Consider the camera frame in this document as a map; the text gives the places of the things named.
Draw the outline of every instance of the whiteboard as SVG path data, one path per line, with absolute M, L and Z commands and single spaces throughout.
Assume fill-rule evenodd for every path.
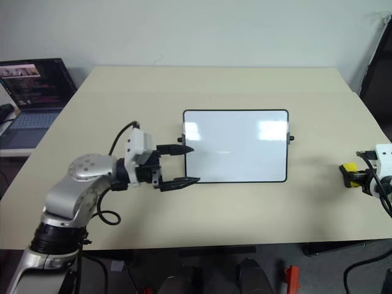
M 200 183 L 284 182 L 287 110 L 186 110 L 186 176 Z

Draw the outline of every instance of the laptop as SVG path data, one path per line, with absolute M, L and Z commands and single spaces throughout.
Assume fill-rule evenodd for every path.
M 20 109 L 0 149 L 34 149 L 77 90 L 61 58 L 2 61 L 0 83 Z

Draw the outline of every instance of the gray floor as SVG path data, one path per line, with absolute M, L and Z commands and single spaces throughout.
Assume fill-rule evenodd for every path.
M 180 257 L 179 249 L 154 249 L 135 251 L 136 265 L 130 272 L 138 287 L 146 286 L 157 290 L 164 279 L 176 273 L 181 265 L 203 268 L 204 294 L 237 294 L 235 284 L 235 265 L 242 259 L 256 259 L 265 270 L 276 294 L 286 293 L 283 283 L 284 268 L 296 265 L 300 268 L 301 288 L 299 294 L 344 293 L 342 276 L 346 267 L 354 262 L 374 257 L 392 248 L 392 239 L 357 245 L 315 257 L 303 255 L 300 244 L 257 245 L 256 253 L 203 255 Z M 20 251 L 1 251 L 1 291 L 20 258 Z M 111 260 L 101 259 L 110 270 Z M 354 269 L 349 276 L 352 293 L 380 293 L 388 268 L 392 268 L 392 256 L 381 262 Z M 83 284 L 85 294 L 102 293 L 103 275 L 101 269 L 84 259 Z M 135 293 L 127 275 L 126 268 L 121 272 L 110 271 L 109 293 Z

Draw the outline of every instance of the laptop keyboard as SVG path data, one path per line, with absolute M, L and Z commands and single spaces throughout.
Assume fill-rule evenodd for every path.
M 21 113 L 11 124 L 10 129 L 49 129 L 58 115 L 58 112 Z

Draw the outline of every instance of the red object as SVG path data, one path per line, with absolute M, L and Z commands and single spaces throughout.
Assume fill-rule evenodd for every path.
M 141 288 L 141 294 L 154 294 L 151 288 L 143 287 Z
M 284 281 L 287 283 L 287 294 L 297 294 L 300 287 L 300 269 L 295 265 L 290 265 L 284 272 Z

